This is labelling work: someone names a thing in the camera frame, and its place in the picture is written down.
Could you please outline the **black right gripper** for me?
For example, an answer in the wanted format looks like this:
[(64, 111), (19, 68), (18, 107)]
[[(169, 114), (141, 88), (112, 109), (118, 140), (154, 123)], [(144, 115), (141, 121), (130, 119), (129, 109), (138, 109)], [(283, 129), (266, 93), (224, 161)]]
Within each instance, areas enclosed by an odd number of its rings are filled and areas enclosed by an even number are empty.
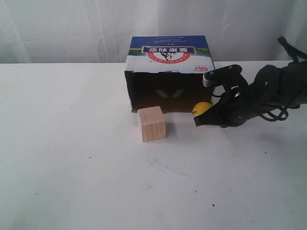
[(242, 92), (235, 87), (229, 92), (224, 92), (215, 105), (193, 119), (197, 127), (203, 125), (238, 127), (265, 113), (266, 106), (253, 100), (250, 93)]

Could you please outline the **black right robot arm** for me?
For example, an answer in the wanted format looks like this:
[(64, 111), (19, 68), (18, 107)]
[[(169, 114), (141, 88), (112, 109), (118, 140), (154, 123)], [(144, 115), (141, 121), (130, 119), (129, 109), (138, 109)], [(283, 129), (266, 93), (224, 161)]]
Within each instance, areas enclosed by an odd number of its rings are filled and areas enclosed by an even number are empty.
[(241, 74), (240, 65), (215, 69), (204, 74), (213, 85), (223, 86), (225, 92), (207, 111), (196, 115), (196, 126), (213, 125), (238, 127), (260, 116), (275, 122), (288, 118), (288, 109), (298, 109), (307, 102), (307, 62), (291, 62), (278, 68), (266, 65), (251, 84)]

